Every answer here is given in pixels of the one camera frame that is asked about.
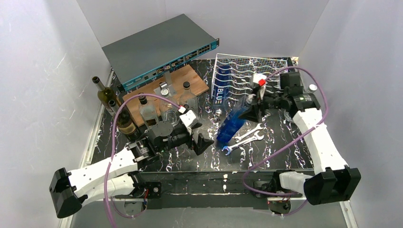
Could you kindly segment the dark wine bottle gold label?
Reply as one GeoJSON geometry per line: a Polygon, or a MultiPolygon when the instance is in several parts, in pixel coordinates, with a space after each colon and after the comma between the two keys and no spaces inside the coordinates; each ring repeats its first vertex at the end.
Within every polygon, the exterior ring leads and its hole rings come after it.
{"type": "Polygon", "coordinates": [[[116,96],[116,93],[114,90],[110,87],[104,86],[104,84],[101,82],[100,78],[97,76],[92,77],[92,82],[95,84],[95,86],[98,89],[97,92],[97,97],[101,101],[101,103],[104,105],[106,110],[112,111],[112,109],[109,106],[109,101],[114,100],[117,105],[121,105],[120,99],[116,96]]]}

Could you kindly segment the large silver wrench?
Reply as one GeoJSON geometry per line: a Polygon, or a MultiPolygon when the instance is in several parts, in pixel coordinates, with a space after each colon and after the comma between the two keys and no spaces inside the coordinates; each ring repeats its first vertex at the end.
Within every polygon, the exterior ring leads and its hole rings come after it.
{"type": "Polygon", "coordinates": [[[245,140],[243,140],[241,142],[238,142],[238,143],[236,143],[234,145],[224,146],[221,151],[225,152],[225,155],[228,156],[228,155],[231,154],[231,152],[233,150],[235,150],[235,149],[237,149],[237,148],[239,148],[239,147],[241,147],[241,146],[243,146],[245,144],[248,144],[248,143],[250,143],[252,141],[260,141],[263,138],[264,138],[264,135],[259,135],[258,132],[255,132],[252,137],[249,137],[249,138],[247,138],[247,139],[245,139],[245,140]]]}

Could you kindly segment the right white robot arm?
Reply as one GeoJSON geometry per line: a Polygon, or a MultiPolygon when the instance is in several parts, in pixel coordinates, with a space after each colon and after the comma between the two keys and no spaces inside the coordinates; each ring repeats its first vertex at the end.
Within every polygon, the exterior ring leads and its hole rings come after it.
{"type": "Polygon", "coordinates": [[[305,196],[311,205],[348,201],[361,180],[358,168],[351,168],[338,152],[324,120],[328,110],[321,110],[313,93],[306,93],[299,72],[279,75],[279,94],[265,95],[259,101],[261,110],[271,107],[287,110],[301,132],[311,159],[314,175],[294,170],[276,171],[272,179],[259,187],[243,185],[260,196],[305,196]]]}

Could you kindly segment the small silver wrench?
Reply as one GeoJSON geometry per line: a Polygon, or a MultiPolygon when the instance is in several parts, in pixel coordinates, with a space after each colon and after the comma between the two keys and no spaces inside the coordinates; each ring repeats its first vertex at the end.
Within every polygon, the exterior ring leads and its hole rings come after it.
{"type": "Polygon", "coordinates": [[[247,136],[253,134],[253,133],[256,132],[256,131],[260,131],[260,130],[262,130],[262,129],[264,129],[264,127],[263,127],[263,124],[260,123],[260,124],[258,124],[255,128],[253,128],[252,130],[249,130],[249,131],[246,132],[245,134],[243,134],[243,135],[241,135],[241,136],[236,136],[236,137],[234,137],[235,142],[236,142],[236,143],[239,143],[239,142],[241,142],[244,138],[246,138],[247,136]]]}

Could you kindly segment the silver metal stand bracket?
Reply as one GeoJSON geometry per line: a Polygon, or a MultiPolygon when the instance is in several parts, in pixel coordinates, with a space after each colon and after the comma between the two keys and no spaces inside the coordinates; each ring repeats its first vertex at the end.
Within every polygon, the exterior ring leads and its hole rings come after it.
{"type": "Polygon", "coordinates": [[[167,89],[169,92],[169,97],[174,97],[177,93],[173,86],[173,81],[170,72],[163,73],[163,76],[156,79],[155,82],[158,83],[154,89],[156,95],[162,95],[161,91],[167,89]]]}

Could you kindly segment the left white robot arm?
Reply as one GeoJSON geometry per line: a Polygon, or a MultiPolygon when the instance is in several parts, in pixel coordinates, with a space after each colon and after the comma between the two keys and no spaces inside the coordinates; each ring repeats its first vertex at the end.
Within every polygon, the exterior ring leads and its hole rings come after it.
{"type": "Polygon", "coordinates": [[[158,160],[162,152],[185,144],[200,155],[213,145],[213,140],[192,130],[182,123],[173,127],[159,122],[113,157],[80,169],[56,170],[48,188],[56,217],[69,217],[83,206],[103,199],[106,193],[119,196],[151,192],[155,185],[143,182],[139,171],[158,160]]]}

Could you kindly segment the grey network switch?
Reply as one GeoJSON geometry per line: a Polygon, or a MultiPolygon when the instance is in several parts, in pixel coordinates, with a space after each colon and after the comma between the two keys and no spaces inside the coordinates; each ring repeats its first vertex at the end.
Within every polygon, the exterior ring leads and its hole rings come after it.
{"type": "Polygon", "coordinates": [[[171,73],[220,44],[185,14],[122,38],[102,48],[127,92],[171,73]]]}

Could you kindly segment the clear bottle white cap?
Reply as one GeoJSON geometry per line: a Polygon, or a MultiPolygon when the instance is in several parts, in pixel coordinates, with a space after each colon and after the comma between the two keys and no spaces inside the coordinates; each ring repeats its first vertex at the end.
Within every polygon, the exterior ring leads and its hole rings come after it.
{"type": "MultiPolygon", "coordinates": [[[[162,89],[161,95],[162,97],[176,104],[175,99],[170,96],[170,91],[168,88],[162,89]]],[[[159,103],[159,109],[163,121],[170,122],[172,126],[176,126],[179,123],[179,114],[176,107],[171,103],[161,100],[159,103]]]]}

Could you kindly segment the black base frame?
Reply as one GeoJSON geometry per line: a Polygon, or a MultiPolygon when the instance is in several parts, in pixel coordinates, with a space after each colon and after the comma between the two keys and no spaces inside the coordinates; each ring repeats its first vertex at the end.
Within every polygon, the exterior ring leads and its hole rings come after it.
{"type": "Polygon", "coordinates": [[[274,209],[288,213],[291,201],[302,202],[301,194],[291,197],[268,196],[247,189],[267,187],[274,171],[252,171],[246,178],[244,171],[185,171],[143,172],[140,180],[144,184],[134,195],[134,200],[144,189],[149,190],[148,209],[172,208],[253,208],[274,209]]]}

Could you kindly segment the dark green wine bottle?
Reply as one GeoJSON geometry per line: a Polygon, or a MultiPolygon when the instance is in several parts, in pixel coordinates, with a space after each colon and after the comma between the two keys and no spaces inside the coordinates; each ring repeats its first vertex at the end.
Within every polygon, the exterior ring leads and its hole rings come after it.
{"type": "Polygon", "coordinates": [[[124,107],[117,118],[119,132],[124,134],[130,142],[138,138],[138,130],[129,110],[124,107]]]}

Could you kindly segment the clear liquor bottle black cap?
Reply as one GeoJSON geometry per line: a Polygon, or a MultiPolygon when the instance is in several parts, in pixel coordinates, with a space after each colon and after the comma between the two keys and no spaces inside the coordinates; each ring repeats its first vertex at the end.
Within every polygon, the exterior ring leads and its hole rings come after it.
{"type": "Polygon", "coordinates": [[[185,81],[183,83],[183,88],[184,91],[182,95],[179,97],[178,102],[179,105],[186,106],[188,107],[195,113],[198,114],[199,112],[199,104],[198,104],[198,98],[197,96],[191,91],[190,89],[190,83],[188,81],[185,81]]]}

